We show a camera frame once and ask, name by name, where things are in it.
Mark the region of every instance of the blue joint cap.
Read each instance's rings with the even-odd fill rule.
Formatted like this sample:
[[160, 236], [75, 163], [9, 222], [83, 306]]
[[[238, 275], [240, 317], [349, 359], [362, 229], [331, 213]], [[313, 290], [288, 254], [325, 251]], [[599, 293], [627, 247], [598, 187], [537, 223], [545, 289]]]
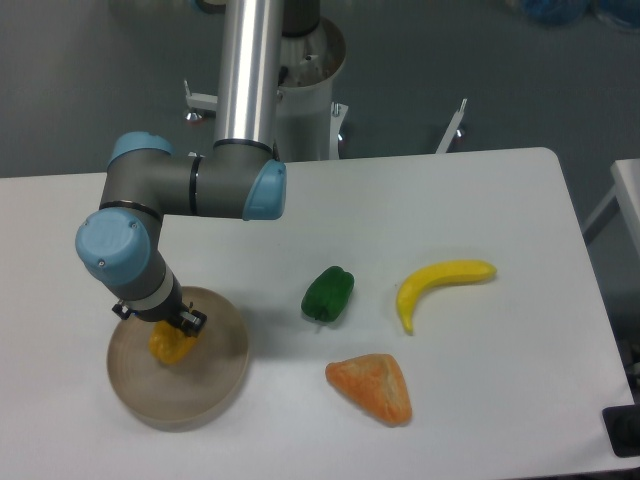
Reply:
[[125, 153], [143, 149], [161, 150], [169, 155], [173, 155], [174, 152], [173, 146], [158, 135], [151, 135], [149, 132], [129, 132], [116, 140], [107, 168], [111, 162]]
[[80, 226], [76, 252], [89, 273], [102, 283], [125, 285], [149, 264], [151, 240], [136, 216], [122, 208], [107, 208]]
[[269, 160], [253, 182], [242, 212], [243, 220], [276, 220], [284, 212], [287, 167]]

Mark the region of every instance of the clear bowl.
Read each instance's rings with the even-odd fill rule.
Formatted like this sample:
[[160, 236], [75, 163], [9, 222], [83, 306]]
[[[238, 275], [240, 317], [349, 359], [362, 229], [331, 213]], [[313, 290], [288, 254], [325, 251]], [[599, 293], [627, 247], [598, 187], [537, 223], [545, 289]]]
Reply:
[[207, 315], [201, 338], [175, 365], [149, 352], [154, 323], [131, 317], [118, 324], [107, 352], [107, 371], [116, 395], [140, 420], [162, 430], [201, 426], [234, 398], [249, 357], [244, 320], [217, 293], [183, 288], [183, 301]]

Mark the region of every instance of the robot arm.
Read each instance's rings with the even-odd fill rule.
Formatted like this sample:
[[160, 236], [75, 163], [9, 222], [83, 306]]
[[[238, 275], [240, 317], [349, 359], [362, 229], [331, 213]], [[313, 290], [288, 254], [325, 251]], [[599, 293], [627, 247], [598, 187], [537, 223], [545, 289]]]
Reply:
[[211, 157], [175, 157], [166, 140], [143, 132], [116, 142], [100, 209], [80, 226], [76, 250], [120, 299], [121, 318], [167, 320], [190, 336], [206, 322], [182, 303], [158, 251], [164, 215], [282, 215], [286, 168], [272, 160], [282, 22], [283, 0], [228, 3]]

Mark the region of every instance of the metal pole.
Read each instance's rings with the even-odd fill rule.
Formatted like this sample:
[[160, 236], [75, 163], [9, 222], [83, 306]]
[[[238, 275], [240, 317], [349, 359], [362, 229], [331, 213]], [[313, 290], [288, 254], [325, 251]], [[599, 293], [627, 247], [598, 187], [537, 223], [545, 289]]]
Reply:
[[227, 3], [214, 146], [271, 150], [280, 65], [283, 0]]

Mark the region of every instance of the toy banana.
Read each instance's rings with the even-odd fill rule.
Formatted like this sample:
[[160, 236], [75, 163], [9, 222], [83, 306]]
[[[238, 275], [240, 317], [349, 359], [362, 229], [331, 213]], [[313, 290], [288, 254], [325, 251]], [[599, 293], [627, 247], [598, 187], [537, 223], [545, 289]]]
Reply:
[[496, 271], [496, 267], [482, 260], [451, 260], [413, 272], [402, 283], [396, 296], [396, 308], [405, 331], [413, 335], [413, 310], [423, 292], [443, 285], [489, 280], [495, 276]]

